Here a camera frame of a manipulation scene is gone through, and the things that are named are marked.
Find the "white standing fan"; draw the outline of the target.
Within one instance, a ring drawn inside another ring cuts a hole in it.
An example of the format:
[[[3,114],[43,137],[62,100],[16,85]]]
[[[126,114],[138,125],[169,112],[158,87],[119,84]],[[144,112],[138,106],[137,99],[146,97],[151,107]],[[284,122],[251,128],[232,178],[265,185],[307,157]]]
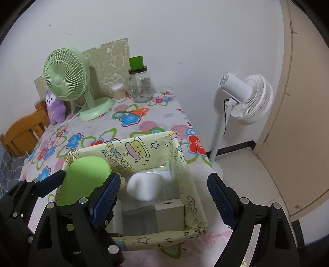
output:
[[[239,79],[236,74],[227,72],[219,80],[218,86],[228,98],[223,101],[223,114],[214,133],[210,163],[215,161],[230,118],[234,118],[241,125],[253,125],[268,113],[274,100],[271,84],[257,73]]]

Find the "purple plush toy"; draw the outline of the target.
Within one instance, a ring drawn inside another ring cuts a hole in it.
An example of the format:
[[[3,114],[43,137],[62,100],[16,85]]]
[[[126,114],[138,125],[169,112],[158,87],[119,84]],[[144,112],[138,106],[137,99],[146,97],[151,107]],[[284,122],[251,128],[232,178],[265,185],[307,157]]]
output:
[[[56,97],[50,90],[46,92],[47,114],[52,125],[65,121],[66,106],[63,100]]]

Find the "floral tablecloth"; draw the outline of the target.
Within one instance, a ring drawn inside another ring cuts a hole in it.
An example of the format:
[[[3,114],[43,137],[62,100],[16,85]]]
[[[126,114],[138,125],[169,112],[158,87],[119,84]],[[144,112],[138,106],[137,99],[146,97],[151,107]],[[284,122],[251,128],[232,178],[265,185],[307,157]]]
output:
[[[125,111],[148,108],[143,117]],[[63,168],[74,150],[135,136],[172,131],[177,135],[190,169],[207,220],[205,235],[164,248],[123,250],[124,266],[213,266],[231,236],[207,190],[212,166],[195,130],[169,89],[157,92],[146,104],[131,98],[116,103],[103,115],[89,121],[70,115],[61,125],[47,128],[29,158],[24,161],[21,179],[44,180]]]

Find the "yellow cartoon storage box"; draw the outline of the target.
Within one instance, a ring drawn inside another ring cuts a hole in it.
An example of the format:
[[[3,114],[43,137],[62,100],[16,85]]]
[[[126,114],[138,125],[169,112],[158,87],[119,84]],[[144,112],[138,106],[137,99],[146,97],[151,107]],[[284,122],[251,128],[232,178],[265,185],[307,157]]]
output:
[[[71,151],[57,205],[88,197],[118,175],[113,222],[106,228],[122,250],[164,248],[206,234],[207,220],[183,149],[172,132],[135,136]]]

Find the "green desk fan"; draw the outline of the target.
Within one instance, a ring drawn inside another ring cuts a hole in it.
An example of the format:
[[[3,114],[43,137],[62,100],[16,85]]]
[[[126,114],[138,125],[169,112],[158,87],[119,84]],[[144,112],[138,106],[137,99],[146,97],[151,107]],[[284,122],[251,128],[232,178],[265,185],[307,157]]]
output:
[[[63,112],[63,101],[74,101],[85,98],[80,109],[82,121],[89,121],[109,111],[114,101],[109,97],[94,99],[90,85],[90,61],[78,50],[56,49],[47,57],[43,77],[48,91],[46,104],[48,108]]]

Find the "white foam ball object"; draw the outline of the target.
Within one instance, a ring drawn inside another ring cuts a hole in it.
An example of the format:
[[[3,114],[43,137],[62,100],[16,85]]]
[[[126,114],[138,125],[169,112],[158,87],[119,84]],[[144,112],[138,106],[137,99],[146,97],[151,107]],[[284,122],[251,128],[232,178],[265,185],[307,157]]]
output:
[[[127,183],[127,193],[138,201],[154,201],[162,190],[162,177],[156,173],[136,173]]]

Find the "glass mason jar mug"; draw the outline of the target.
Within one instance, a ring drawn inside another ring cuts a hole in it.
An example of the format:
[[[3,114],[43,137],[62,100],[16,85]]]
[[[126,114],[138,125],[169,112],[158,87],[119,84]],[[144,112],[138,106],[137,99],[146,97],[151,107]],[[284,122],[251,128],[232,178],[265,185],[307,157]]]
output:
[[[133,101],[139,104],[149,102],[152,100],[154,92],[148,68],[143,62],[143,56],[129,58],[129,65],[127,86]]]

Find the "green rounded pad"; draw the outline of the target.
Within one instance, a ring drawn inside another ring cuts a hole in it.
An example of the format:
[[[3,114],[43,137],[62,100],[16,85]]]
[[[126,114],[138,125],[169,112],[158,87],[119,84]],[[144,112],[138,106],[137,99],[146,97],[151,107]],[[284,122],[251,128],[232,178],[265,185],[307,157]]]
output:
[[[63,184],[56,197],[58,206],[71,205],[82,197],[89,197],[92,191],[102,186],[111,174],[111,166],[96,156],[81,157],[71,162],[66,161],[66,172]]]

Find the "cotton swab container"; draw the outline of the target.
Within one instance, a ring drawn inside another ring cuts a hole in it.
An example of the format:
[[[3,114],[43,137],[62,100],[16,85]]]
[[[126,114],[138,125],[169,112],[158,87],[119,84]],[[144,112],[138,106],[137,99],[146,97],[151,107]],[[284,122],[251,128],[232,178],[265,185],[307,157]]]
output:
[[[123,83],[118,83],[118,84],[112,85],[111,90],[112,90],[115,102],[122,102],[127,98]]]

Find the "orange scissors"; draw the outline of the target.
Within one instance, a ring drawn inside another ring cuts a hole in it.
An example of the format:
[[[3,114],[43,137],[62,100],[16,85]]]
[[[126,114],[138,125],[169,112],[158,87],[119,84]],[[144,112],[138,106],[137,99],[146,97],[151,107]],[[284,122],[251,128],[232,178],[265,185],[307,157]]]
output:
[[[139,108],[136,110],[125,111],[125,113],[135,114],[139,117],[143,117],[147,114],[148,111],[149,111],[149,109],[144,107],[144,108]]]

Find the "beige cartoon wall board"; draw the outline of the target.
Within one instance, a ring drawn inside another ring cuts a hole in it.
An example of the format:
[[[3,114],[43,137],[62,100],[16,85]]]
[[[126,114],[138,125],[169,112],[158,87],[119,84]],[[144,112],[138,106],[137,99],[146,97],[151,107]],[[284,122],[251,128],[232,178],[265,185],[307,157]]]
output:
[[[82,54],[90,61],[90,85],[94,98],[112,98],[111,86],[125,83],[129,76],[128,39],[104,43]]]

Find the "plaid grey bedding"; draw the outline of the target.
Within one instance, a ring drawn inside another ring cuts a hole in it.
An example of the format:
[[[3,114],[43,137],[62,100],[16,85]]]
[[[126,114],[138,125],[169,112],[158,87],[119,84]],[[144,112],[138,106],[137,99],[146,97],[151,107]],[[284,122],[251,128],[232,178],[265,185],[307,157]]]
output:
[[[26,156],[12,156],[1,144],[0,148],[0,198],[20,180]]]

